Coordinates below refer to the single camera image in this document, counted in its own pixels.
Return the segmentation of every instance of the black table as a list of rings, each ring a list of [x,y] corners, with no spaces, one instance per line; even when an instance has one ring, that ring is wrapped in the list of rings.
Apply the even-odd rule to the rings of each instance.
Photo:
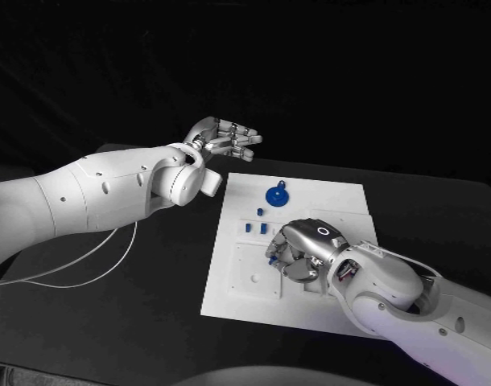
[[[110,146],[103,150],[119,149]],[[381,245],[491,295],[491,188],[452,179],[257,159],[217,157],[228,172],[361,183]],[[201,316],[225,183],[139,223],[119,269],[78,289],[0,288],[0,363],[114,385],[168,385],[215,370],[282,365],[335,372],[383,385],[451,384],[387,341]],[[75,284],[117,262],[124,227],[77,266],[44,279]],[[7,277],[57,267],[106,234],[65,236],[28,249]]]

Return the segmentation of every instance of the dark table surface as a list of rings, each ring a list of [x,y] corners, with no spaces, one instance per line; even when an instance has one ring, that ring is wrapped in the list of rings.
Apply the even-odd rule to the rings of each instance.
[[[110,146],[103,150],[120,147]],[[230,172],[361,183],[381,245],[491,295],[491,188],[452,179],[215,157]],[[389,342],[201,316],[225,183],[139,223],[117,270],[77,289],[0,288],[0,363],[114,385],[168,385],[246,365],[312,368],[381,385],[451,384]],[[117,262],[133,225],[78,265],[42,281],[75,284]],[[107,233],[61,237],[29,248],[7,277],[55,268]]]

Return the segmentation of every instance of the white board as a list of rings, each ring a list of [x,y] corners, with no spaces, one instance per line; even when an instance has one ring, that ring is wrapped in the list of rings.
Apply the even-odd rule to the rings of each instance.
[[[282,180],[289,203],[272,207],[266,191]],[[338,300],[321,295],[318,281],[295,283],[269,266],[264,252],[276,233],[292,220],[308,218],[332,224],[352,244],[377,244],[363,185],[230,174],[201,314],[378,339],[351,323]]]

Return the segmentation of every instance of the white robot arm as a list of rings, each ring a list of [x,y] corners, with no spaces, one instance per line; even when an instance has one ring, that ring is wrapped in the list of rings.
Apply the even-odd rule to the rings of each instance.
[[[46,175],[0,183],[0,264],[54,237],[113,230],[173,205],[198,191],[214,196],[223,182],[207,169],[212,154],[251,161],[246,145],[257,131],[214,117],[184,143],[91,154]]]
[[[287,246],[290,262],[282,260]],[[321,220],[296,220],[282,227],[266,257],[293,281],[326,279],[328,291],[365,333],[390,339],[461,386],[491,385],[490,296],[371,243],[351,246]],[[417,276],[407,261],[430,275]]]

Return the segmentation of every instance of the blue button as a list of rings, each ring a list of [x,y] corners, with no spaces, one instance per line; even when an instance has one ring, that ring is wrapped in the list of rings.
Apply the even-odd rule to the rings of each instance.
[[[280,181],[277,187],[272,187],[266,192],[266,200],[273,207],[283,207],[289,201],[286,183]]]

